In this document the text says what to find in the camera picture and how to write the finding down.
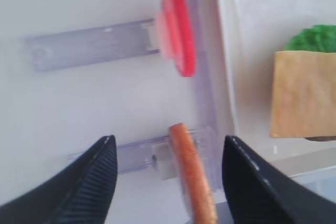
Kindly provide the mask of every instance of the white surface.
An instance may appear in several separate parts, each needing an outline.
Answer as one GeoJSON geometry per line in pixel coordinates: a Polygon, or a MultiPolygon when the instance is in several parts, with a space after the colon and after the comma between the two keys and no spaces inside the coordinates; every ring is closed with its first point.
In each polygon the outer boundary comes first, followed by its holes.
{"type": "Polygon", "coordinates": [[[303,28],[334,24],[334,0],[218,3],[236,134],[269,161],[335,147],[336,142],[269,138],[273,53],[303,28]]]}
{"type": "Polygon", "coordinates": [[[336,166],[298,174],[292,179],[330,201],[336,202],[336,166]]]}
{"type": "MultiPolygon", "coordinates": [[[[26,35],[151,18],[159,3],[0,0],[0,186],[4,189],[0,204],[56,174],[65,165],[60,157],[82,151],[102,135],[115,134],[121,144],[165,135],[167,127],[177,122],[190,128],[197,125],[191,81],[180,78],[172,62],[147,56],[35,73],[19,42],[26,35]]],[[[221,53],[213,53],[219,62],[221,53]]],[[[223,70],[215,65],[217,71],[223,70]]],[[[215,92],[222,119],[224,90],[222,86],[215,92]]],[[[223,201],[222,192],[215,197],[223,201]]],[[[107,223],[187,220],[176,179],[162,182],[153,170],[119,177],[107,223]]]]}

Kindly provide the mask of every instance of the red disc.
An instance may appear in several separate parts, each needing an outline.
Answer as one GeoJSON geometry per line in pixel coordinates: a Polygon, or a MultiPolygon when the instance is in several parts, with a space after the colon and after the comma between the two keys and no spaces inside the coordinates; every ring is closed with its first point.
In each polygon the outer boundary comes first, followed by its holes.
{"type": "Polygon", "coordinates": [[[195,43],[185,0],[162,0],[172,57],[184,77],[195,72],[195,43]]]}

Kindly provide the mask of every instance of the bread slice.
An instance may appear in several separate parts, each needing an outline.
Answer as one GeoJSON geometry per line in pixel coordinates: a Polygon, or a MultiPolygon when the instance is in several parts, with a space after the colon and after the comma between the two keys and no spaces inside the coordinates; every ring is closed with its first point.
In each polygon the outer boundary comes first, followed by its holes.
{"type": "Polygon", "coordinates": [[[271,137],[336,135],[336,53],[275,55],[271,137]]]}
{"type": "Polygon", "coordinates": [[[218,223],[212,191],[185,124],[179,123],[170,127],[170,140],[178,162],[182,184],[190,200],[193,223],[218,223]]]}

